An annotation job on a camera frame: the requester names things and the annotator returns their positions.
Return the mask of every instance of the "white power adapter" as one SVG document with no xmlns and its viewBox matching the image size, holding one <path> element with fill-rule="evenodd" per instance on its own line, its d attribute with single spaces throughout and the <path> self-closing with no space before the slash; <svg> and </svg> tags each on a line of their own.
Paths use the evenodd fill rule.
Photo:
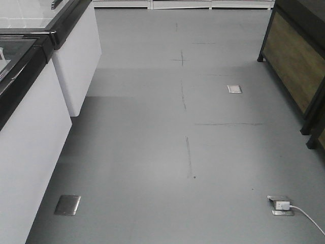
<svg viewBox="0 0 325 244">
<path fill-rule="evenodd" d="M 280 211 L 289 211 L 290 202 L 289 201 L 274 201 L 274 209 Z"/>
</svg>

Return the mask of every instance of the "stainless steel cover plate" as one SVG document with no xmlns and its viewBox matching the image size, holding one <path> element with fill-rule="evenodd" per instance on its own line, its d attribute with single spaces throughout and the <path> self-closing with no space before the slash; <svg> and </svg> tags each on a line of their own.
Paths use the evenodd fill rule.
<svg viewBox="0 0 325 244">
<path fill-rule="evenodd" d="M 240 85 L 227 85 L 229 93 L 243 93 Z"/>
<path fill-rule="evenodd" d="M 81 196 L 62 195 L 57 203 L 54 214 L 63 216 L 76 215 Z"/>
</svg>

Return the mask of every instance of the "wooden display cabinet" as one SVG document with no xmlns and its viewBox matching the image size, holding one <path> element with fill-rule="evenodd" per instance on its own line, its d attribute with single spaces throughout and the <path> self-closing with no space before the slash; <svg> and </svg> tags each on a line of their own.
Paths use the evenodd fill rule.
<svg viewBox="0 0 325 244">
<path fill-rule="evenodd" d="M 309 135 L 325 109 L 325 1 L 277 0 L 258 61 L 275 71 Z"/>
</svg>

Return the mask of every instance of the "white freezer side panel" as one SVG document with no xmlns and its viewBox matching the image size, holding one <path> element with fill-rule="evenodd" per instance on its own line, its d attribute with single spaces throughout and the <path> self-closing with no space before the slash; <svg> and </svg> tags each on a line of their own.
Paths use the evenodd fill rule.
<svg viewBox="0 0 325 244">
<path fill-rule="evenodd" d="M 70 127 L 50 61 L 0 131 L 0 243 L 25 243 Z"/>
<path fill-rule="evenodd" d="M 71 117 L 78 116 L 102 50 L 91 2 L 53 62 Z"/>
</svg>

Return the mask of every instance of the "gray floor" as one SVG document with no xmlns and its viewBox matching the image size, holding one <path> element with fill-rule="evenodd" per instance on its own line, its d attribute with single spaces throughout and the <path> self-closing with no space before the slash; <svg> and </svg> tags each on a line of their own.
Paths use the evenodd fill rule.
<svg viewBox="0 0 325 244">
<path fill-rule="evenodd" d="M 324 164 L 256 62 L 270 11 L 96 15 L 103 55 L 27 243 L 324 243 L 266 199 L 325 227 Z M 75 217 L 53 215 L 61 194 L 81 195 Z"/>
</svg>

